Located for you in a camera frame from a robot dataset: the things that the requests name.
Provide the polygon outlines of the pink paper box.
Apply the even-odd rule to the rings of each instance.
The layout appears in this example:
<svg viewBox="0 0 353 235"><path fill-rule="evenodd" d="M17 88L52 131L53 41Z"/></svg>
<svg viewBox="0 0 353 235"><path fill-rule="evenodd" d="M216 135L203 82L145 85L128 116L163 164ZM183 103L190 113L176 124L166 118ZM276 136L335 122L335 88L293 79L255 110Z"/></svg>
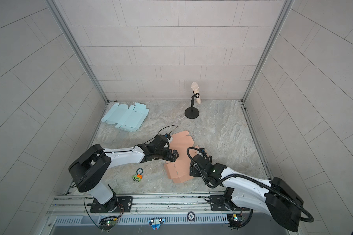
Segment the pink paper box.
<svg viewBox="0 0 353 235"><path fill-rule="evenodd" d="M179 157L175 162L166 162L164 164L167 176L175 184L182 184L193 179L190 176L190 159L187 156L187 148L194 146L194 140L188 131L182 131L172 135L170 148L176 150Z"/></svg>

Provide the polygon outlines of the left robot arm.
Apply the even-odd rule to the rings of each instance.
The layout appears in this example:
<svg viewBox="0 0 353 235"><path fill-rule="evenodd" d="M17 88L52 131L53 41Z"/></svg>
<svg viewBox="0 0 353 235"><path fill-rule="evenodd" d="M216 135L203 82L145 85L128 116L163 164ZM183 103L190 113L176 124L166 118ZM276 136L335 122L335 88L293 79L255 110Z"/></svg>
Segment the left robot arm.
<svg viewBox="0 0 353 235"><path fill-rule="evenodd" d="M114 198L114 191L102 183L102 177L110 168L140 164L152 160L175 162L179 157L177 150L170 148L173 138L170 134L156 135L150 143L130 148L108 149L93 145L70 164L68 171L81 193L89 193L101 205Z"/></svg>

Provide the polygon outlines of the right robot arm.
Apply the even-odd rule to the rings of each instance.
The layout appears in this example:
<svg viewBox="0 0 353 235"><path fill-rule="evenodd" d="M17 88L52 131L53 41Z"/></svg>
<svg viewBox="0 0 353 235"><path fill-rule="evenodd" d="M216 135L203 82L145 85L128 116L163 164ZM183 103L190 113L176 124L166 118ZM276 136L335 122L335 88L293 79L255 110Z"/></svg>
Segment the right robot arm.
<svg viewBox="0 0 353 235"><path fill-rule="evenodd" d="M232 215L229 220L232 227L245 226L254 211L271 216L278 225L291 232L298 231L301 221L314 221L313 216L303 208L302 198L282 179L257 179L224 164L213 164L211 160L212 157L199 150L190 158L190 176L202 178L210 189L218 186L225 188L222 195L205 198L213 210L250 212L248 216Z"/></svg>

